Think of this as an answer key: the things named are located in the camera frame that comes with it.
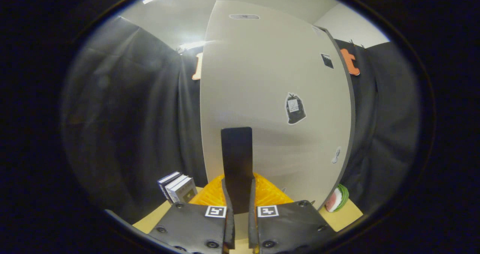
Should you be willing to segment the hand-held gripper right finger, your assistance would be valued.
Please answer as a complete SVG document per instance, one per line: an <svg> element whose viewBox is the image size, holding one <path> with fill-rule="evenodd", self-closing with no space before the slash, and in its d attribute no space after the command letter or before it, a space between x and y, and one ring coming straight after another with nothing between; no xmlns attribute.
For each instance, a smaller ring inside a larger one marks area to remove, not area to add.
<svg viewBox="0 0 480 254"><path fill-rule="evenodd" d="M254 166L253 131L237 128L237 214L246 216L247 242L260 254L311 254L324 249L329 225L323 206L337 183L337 165L321 143L287 150L289 162Z"/></svg>

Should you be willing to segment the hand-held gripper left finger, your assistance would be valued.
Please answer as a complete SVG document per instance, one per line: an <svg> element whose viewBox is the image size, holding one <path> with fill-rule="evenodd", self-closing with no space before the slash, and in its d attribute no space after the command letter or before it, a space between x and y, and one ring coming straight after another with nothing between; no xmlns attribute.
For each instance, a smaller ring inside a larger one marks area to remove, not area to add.
<svg viewBox="0 0 480 254"><path fill-rule="evenodd" d="M175 202L149 232L149 237L184 254L228 254L236 247L234 215L238 211L238 130L222 129L223 179L217 194L223 205L201 203L207 188L196 201Z"/></svg>

